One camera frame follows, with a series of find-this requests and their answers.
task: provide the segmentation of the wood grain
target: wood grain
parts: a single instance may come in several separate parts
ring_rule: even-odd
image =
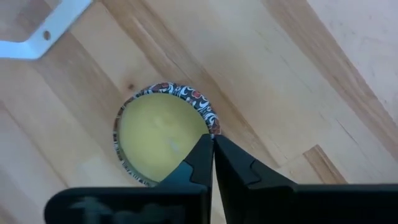
[[[0,2],[0,39],[57,3]],[[225,135],[298,183],[398,182],[395,3],[347,4],[101,0],[39,60],[0,60],[0,223],[43,223],[68,187],[140,186],[113,120],[164,81],[204,93]],[[213,178],[211,222],[225,223]]]

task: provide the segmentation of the patterned rim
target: patterned rim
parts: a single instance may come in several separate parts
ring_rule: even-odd
[[[155,186],[157,182],[144,177],[137,170],[135,170],[135,168],[127,160],[123,149],[119,147],[118,128],[121,116],[124,109],[126,108],[126,105],[140,96],[152,93],[171,94],[185,100],[199,112],[201,117],[205,120],[205,123],[207,124],[207,127],[209,129],[209,133],[212,136],[214,136],[215,134],[221,134],[220,122],[218,121],[217,114],[211,108],[210,102],[201,93],[199,93],[192,87],[165,82],[148,86],[140,92],[135,93],[122,105],[122,107],[120,107],[120,110],[118,111],[118,115],[116,116],[113,126],[113,147],[125,170],[140,183],[143,183],[146,186]]]

